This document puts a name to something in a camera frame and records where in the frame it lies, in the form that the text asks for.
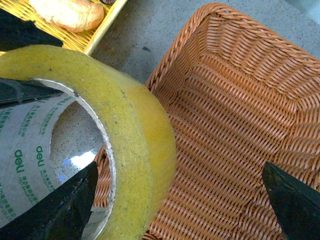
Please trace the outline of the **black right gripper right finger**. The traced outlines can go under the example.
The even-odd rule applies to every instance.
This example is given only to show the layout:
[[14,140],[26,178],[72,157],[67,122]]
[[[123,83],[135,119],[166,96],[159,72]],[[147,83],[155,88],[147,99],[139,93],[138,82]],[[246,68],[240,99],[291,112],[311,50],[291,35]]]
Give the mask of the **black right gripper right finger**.
[[320,193],[271,162],[262,170],[263,184],[287,240],[320,238]]

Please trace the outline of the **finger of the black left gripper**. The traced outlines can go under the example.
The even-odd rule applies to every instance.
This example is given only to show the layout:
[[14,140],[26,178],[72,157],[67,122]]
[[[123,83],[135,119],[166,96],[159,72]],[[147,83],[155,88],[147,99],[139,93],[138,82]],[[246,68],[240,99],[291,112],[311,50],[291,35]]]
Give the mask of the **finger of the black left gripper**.
[[[61,47],[63,42],[36,27],[33,21],[24,21],[17,16],[0,10],[0,50],[8,52],[32,45]],[[45,100],[62,95],[60,90],[41,83],[10,78],[0,79],[0,107],[8,108],[37,100]]]

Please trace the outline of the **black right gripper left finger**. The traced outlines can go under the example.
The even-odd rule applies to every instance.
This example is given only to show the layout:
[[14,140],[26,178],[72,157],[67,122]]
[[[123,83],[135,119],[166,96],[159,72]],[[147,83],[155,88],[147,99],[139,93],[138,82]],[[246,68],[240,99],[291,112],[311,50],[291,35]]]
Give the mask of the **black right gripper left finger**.
[[98,182],[96,162],[0,229],[2,240],[80,240],[92,214]]

